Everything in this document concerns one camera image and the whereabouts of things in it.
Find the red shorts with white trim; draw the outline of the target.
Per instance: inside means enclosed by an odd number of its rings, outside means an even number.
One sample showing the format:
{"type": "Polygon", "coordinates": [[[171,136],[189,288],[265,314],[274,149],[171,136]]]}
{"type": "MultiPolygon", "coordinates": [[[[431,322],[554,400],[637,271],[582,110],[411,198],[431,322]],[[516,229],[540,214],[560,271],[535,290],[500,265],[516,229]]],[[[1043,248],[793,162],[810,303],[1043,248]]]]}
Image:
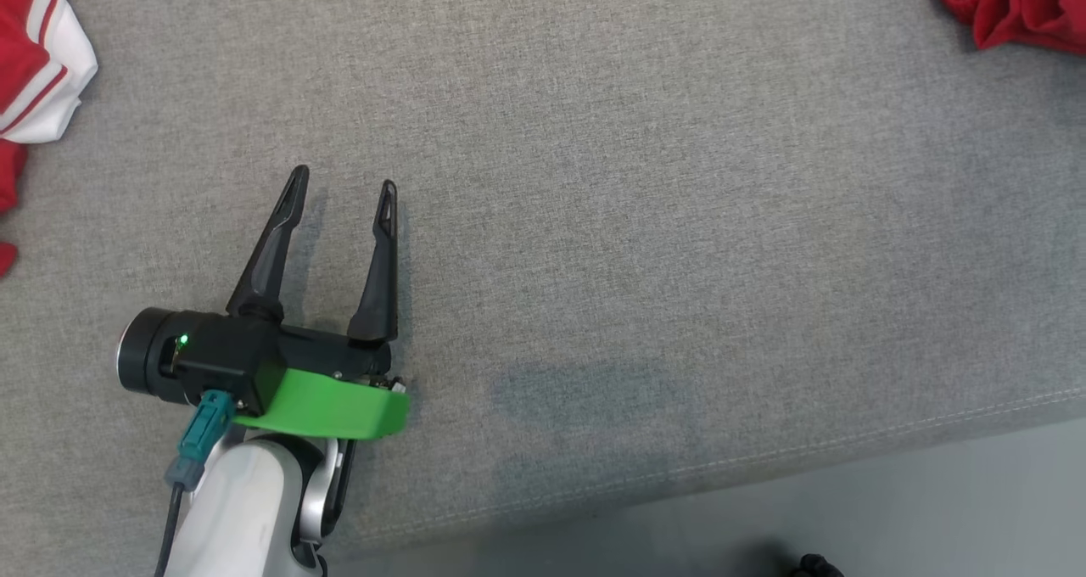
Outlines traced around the red shorts with white trim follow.
{"type": "Polygon", "coordinates": [[[980,50],[1025,43],[1086,58],[1086,0],[939,0],[980,50]]]}

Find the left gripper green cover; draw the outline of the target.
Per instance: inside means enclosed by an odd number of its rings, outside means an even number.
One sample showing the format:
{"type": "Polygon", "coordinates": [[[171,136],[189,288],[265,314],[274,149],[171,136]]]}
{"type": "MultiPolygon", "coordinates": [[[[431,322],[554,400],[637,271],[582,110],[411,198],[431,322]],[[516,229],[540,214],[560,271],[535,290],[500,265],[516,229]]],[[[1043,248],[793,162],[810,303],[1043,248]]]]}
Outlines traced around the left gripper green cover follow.
{"type": "MultiPolygon", "coordinates": [[[[310,167],[296,166],[261,230],[227,302],[230,317],[282,322],[280,300],[288,244],[304,212],[310,167]]],[[[372,221],[372,259],[348,337],[283,327],[279,348],[285,377],[260,416],[237,414],[248,428],[299,437],[376,440],[397,434],[407,421],[411,396],[391,375],[390,344],[397,338],[397,187],[384,180],[372,221]]]]}

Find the grey fabric sofa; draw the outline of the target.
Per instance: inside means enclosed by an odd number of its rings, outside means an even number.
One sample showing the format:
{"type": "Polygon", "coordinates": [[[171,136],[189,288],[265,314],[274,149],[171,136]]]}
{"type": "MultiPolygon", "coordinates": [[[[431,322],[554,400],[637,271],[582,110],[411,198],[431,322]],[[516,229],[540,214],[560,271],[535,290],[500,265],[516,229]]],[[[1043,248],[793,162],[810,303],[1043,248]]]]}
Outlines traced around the grey fabric sofa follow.
{"type": "Polygon", "coordinates": [[[331,563],[1086,416],[1086,58],[938,0],[70,0],[98,74],[0,238],[0,576],[141,577],[222,311],[311,170],[287,323],[400,195],[402,434],[331,563]]]}

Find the red bulls basketball jersey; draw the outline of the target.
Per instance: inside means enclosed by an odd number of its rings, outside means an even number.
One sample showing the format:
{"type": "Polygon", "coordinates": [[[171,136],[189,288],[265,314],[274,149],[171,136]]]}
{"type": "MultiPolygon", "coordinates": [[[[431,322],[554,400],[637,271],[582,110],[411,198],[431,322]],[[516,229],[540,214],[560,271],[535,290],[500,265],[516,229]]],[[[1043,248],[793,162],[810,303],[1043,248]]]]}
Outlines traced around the red bulls basketball jersey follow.
{"type": "Polygon", "coordinates": [[[97,73],[70,0],[0,0],[0,216],[17,206],[30,145],[64,135],[97,73]]]}

